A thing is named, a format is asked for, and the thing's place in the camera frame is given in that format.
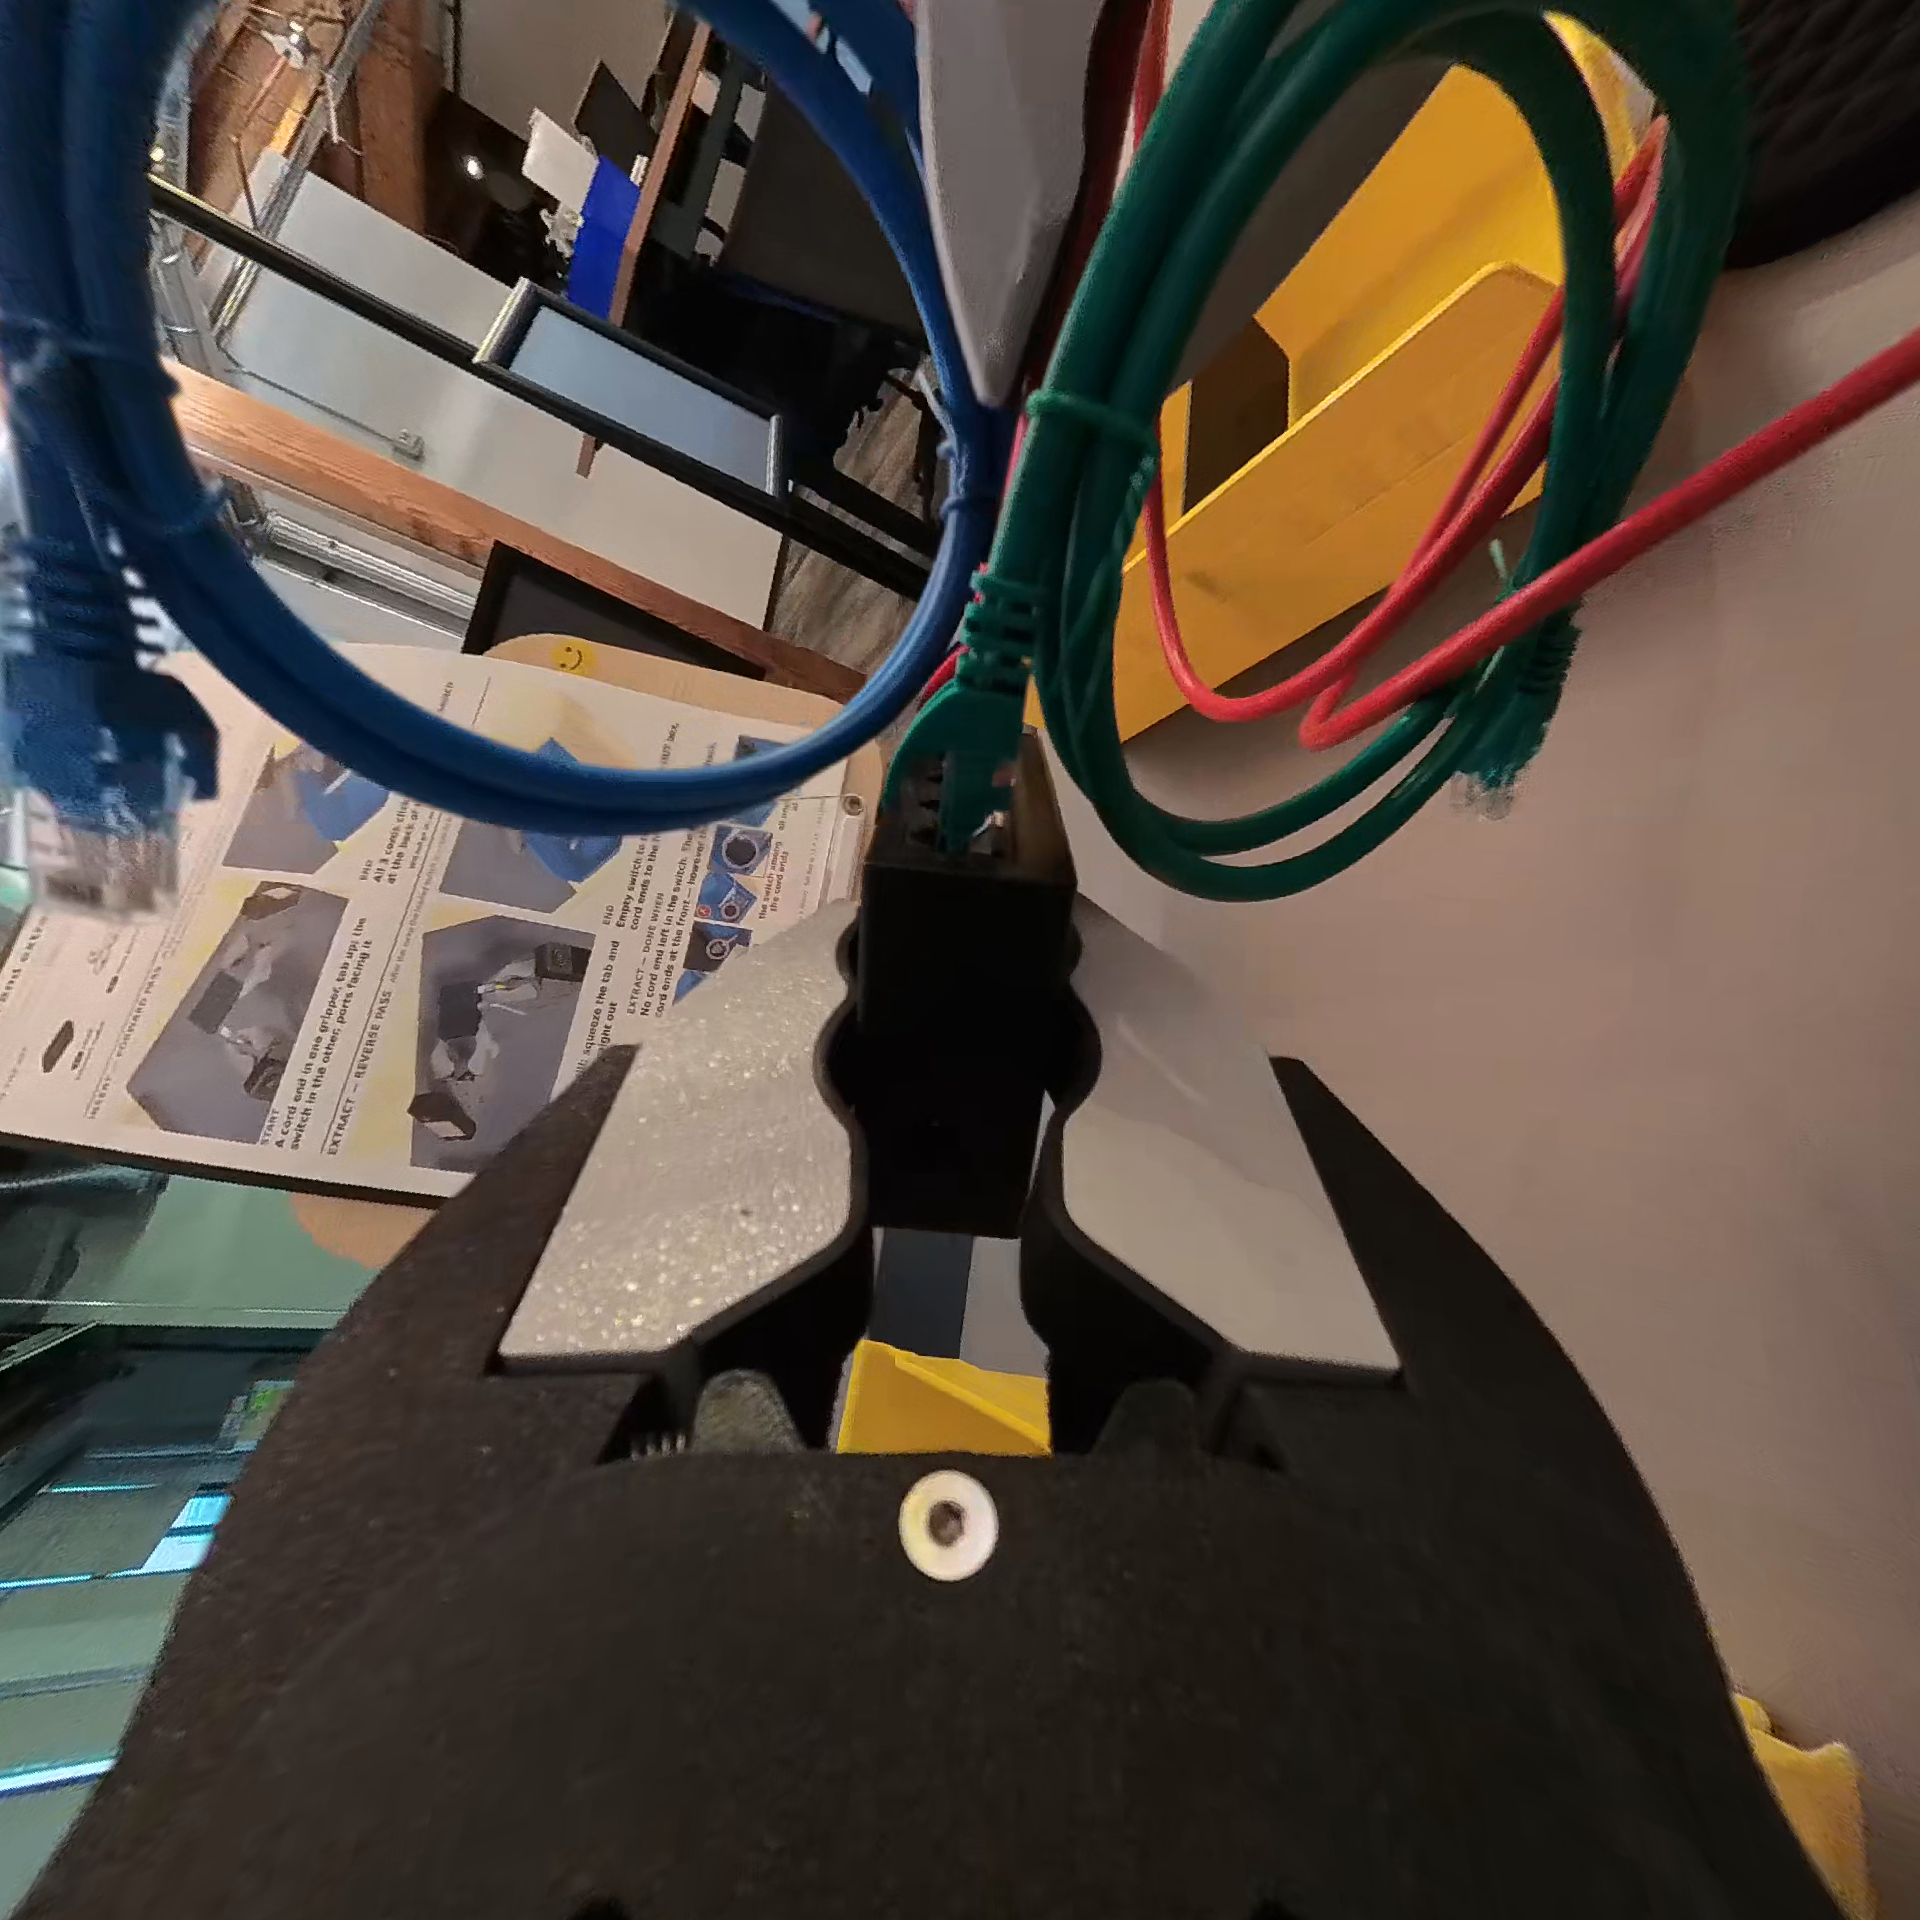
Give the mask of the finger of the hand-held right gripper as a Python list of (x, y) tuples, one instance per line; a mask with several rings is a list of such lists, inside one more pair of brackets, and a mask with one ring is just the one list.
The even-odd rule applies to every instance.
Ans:
[(1090, 1), (915, 5), (934, 241), (975, 395), (1016, 395), (1087, 168)]

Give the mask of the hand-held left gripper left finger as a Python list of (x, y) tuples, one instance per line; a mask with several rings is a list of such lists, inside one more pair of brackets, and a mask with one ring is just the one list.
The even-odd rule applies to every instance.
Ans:
[(496, 1347), (511, 1375), (633, 1375), (690, 1429), (767, 1375), (830, 1444), (874, 1307), (868, 1155), (832, 1078), (857, 910), (728, 964), (643, 1041)]

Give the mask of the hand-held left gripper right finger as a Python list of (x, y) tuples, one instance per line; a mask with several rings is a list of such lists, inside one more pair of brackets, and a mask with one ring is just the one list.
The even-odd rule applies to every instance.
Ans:
[(1401, 1356), (1254, 1031), (1164, 948), (1072, 905), (1063, 1081), (1025, 1209), (1049, 1444), (1180, 1385), (1218, 1439), (1250, 1385), (1379, 1388)]

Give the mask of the black ethernet switch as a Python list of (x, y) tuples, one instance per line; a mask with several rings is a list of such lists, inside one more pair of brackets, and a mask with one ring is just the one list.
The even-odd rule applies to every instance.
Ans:
[(1002, 823), (938, 845), (942, 775), (904, 775), (868, 845), (856, 927), (856, 1092), (880, 1228), (1020, 1235), (1054, 1028), (1078, 955), (1078, 875), (1040, 735)]

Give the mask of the yellow plastic bin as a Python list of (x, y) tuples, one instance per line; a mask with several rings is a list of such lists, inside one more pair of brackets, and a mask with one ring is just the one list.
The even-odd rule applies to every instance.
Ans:
[[(834, 1414), (842, 1453), (1046, 1456), (1049, 1390), (1040, 1375), (999, 1373), (859, 1339)], [(1736, 1696), (1747, 1739), (1792, 1833), (1839, 1908), (1881, 1915), (1867, 1863), (1866, 1790), (1856, 1755), (1839, 1742), (1788, 1742), (1752, 1696)]]
[(1528, 120), (1451, 65), (1240, 341), (1164, 403), (1174, 596), (1206, 684), (1395, 580), (1564, 275)]

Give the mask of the black office chair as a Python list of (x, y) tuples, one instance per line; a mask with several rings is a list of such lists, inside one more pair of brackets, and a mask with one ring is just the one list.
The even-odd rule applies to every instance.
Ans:
[(832, 463), (850, 428), (915, 374), (929, 335), (857, 182), (771, 86), (711, 269), (722, 374), (769, 400), (799, 463)]

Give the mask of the blue storage crate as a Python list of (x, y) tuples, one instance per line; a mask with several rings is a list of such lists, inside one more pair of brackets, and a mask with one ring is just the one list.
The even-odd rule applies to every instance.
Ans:
[(617, 276), (639, 207), (640, 184), (611, 160), (596, 160), (567, 268), (567, 299), (615, 327), (627, 310)]

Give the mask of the instruction poster on wooden board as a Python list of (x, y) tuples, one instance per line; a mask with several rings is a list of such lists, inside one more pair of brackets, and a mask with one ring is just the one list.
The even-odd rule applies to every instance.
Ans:
[(521, 831), (348, 771), (200, 656), (219, 728), (166, 910), (36, 910), (4, 958), (7, 1144), (432, 1205), (611, 1046), (850, 901), (871, 744), (657, 837)]

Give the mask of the black framed display panel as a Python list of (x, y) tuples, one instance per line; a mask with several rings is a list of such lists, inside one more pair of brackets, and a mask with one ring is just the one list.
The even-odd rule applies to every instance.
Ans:
[(524, 278), (471, 357), (751, 489), (792, 491), (780, 412)]

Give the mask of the black flat monitor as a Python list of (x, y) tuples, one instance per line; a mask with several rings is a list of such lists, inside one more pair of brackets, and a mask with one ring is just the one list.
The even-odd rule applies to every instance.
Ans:
[(465, 631), (465, 656), (504, 639), (555, 636), (767, 681), (767, 664), (604, 591), (513, 544), (489, 549)]

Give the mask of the black floor lamp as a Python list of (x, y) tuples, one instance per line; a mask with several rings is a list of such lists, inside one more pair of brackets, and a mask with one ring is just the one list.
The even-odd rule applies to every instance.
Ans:
[(852, 478), (818, 468), (815, 493), (804, 497), (804, 473), (793, 467), (786, 451), (792, 491), (786, 501), (772, 501), (754, 487), (742, 484), (721, 471), (692, 461), (657, 440), (632, 437), (614, 422), (596, 420), (585, 406), (560, 400), (530, 381), (494, 368), (475, 368), (479, 344), (465, 343), (458, 334), (431, 319), (420, 319), (402, 307), (355, 288), (340, 275), (283, 246), (262, 230), (240, 225), (186, 189), (168, 184), (155, 176), (150, 181), (151, 207), (182, 221), (193, 232), (215, 241), (255, 268), (294, 284), (312, 297), (372, 324), (383, 334), (408, 343), (442, 363), (475, 376), (480, 384), (536, 406), (543, 415), (558, 417), (584, 432), (591, 440), (606, 443), (623, 454), (699, 491), (707, 497), (742, 511), (748, 518), (775, 527), (783, 537), (803, 544), (808, 551), (900, 595), (908, 601), (921, 596), (934, 551), (939, 542), (929, 521), (880, 497)]

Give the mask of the black oval pad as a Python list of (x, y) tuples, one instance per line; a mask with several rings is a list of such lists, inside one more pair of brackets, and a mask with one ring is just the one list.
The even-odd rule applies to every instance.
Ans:
[(1744, 204), (1724, 265), (1756, 269), (1919, 187), (1919, 5), (1740, 1)]

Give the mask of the wooden support post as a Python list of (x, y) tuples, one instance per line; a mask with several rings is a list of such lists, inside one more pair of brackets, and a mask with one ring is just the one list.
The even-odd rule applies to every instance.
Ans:
[(595, 555), (268, 400), (183, 365), (171, 365), (171, 380), (183, 446), (214, 473), (297, 496), (474, 572), (487, 566), (496, 544), (507, 544), (683, 636), (760, 664), (783, 688), (847, 704), (864, 685), (850, 664)]

